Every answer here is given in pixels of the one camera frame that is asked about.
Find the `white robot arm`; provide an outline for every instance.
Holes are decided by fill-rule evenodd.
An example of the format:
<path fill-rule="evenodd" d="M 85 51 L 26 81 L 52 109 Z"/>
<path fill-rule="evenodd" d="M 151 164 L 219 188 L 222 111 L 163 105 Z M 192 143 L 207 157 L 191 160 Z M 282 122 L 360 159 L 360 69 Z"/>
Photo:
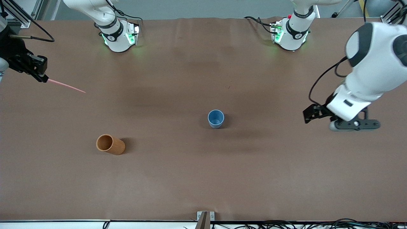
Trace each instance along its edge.
<path fill-rule="evenodd" d="M 407 27 L 366 23 L 351 35 L 345 52 L 352 72 L 325 105 L 313 104 L 304 110 L 305 122 L 333 116 L 331 130 L 377 129 L 377 120 L 360 119 L 358 114 L 407 80 Z"/>
<path fill-rule="evenodd" d="M 114 52 L 124 52 L 137 42 L 139 26 L 119 20 L 111 0 L 63 0 L 71 9 L 86 14 L 102 31 L 105 44 Z"/>
<path fill-rule="evenodd" d="M 291 18 L 284 18 L 272 26 L 272 40 L 287 50 L 296 50 L 308 35 L 309 27 L 315 19 L 314 5 L 333 5 L 341 0 L 291 0 L 294 12 Z"/>

